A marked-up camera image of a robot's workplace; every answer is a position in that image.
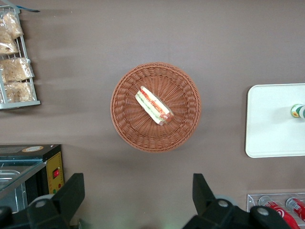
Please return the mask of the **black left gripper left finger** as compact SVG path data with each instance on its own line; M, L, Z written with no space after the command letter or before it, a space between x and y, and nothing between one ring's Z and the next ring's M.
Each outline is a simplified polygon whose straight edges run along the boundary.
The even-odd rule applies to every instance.
M84 176L73 174L54 195L36 198L24 210L0 208L2 229L75 229L71 220L85 198Z

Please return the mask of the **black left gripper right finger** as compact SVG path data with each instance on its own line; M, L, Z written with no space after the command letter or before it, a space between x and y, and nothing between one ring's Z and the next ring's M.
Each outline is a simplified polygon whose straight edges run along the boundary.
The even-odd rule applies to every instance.
M273 209L252 207L250 212L223 198L216 198L203 174L193 174L193 203L197 215L184 229L289 229L290 226Z

